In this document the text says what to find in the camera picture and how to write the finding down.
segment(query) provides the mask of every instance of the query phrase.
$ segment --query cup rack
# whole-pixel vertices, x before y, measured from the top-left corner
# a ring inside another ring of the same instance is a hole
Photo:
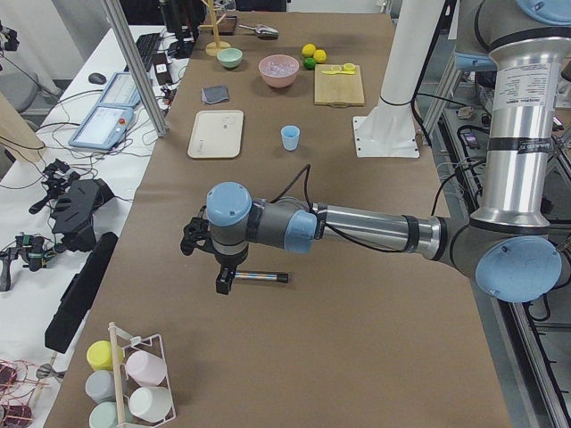
[[[118,420],[117,426],[119,428],[148,428],[149,426],[155,427],[166,424],[168,421],[171,421],[172,419],[177,417],[175,406],[173,404],[170,408],[169,413],[164,417],[164,419],[162,419],[157,423],[133,424],[125,421],[125,402],[123,400],[125,396],[123,394],[122,380],[123,377],[126,380],[128,380],[128,375],[126,373],[123,374],[121,372],[121,363],[118,352],[118,346],[119,346],[118,337],[128,342],[127,345],[122,346],[125,356],[127,356],[130,352],[137,350],[146,350],[147,352],[159,351],[161,355],[159,355],[158,357],[161,357],[166,363],[166,358],[164,355],[164,346],[162,344],[162,337],[160,334],[153,334],[151,336],[142,338],[141,336],[134,336],[130,333],[127,333],[125,330],[117,327],[113,322],[109,323],[109,338],[111,342],[112,362],[113,362],[113,380],[115,383],[115,401],[117,404],[117,420]],[[172,389],[170,388],[168,366],[167,366],[167,375],[165,376],[163,383],[166,383],[166,385],[161,385],[161,386],[165,386],[169,390],[170,396],[172,397]]]

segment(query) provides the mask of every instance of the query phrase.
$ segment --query yellow spoon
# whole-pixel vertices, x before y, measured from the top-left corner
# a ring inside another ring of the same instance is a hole
[[[324,70],[321,72],[323,74],[355,74],[355,71],[345,71],[345,70]]]

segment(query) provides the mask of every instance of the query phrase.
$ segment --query white tray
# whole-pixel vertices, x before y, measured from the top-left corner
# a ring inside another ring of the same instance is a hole
[[[240,153],[243,123],[243,111],[199,111],[194,118],[188,156],[193,159],[235,158]]]

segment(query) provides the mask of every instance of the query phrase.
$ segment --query wooden stand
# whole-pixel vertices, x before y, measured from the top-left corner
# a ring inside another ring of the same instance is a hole
[[[216,9],[214,8],[214,0],[202,0],[202,2],[208,7],[208,11],[211,16],[211,24],[203,24],[199,26],[199,29],[212,29],[214,33],[214,41],[206,46],[206,54],[209,56],[216,56],[218,52],[222,49],[230,47],[230,43],[223,42],[220,40],[220,33],[218,32],[218,25],[226,19],[226,13],[222,14],[218,19],[216,19]]]

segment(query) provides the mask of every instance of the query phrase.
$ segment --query lemon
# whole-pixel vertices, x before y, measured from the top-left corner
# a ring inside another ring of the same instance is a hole
[[[322,64],[327,60],[327,54],[323,49],[318,49],[313,54],[313,59],[316,61],[317,64]]]
[[[317,51],[317,49],[318,48],[314,44],[308,43],[302,48],[302,55],[304,58],[310,58],[313,56],[315,51]]]

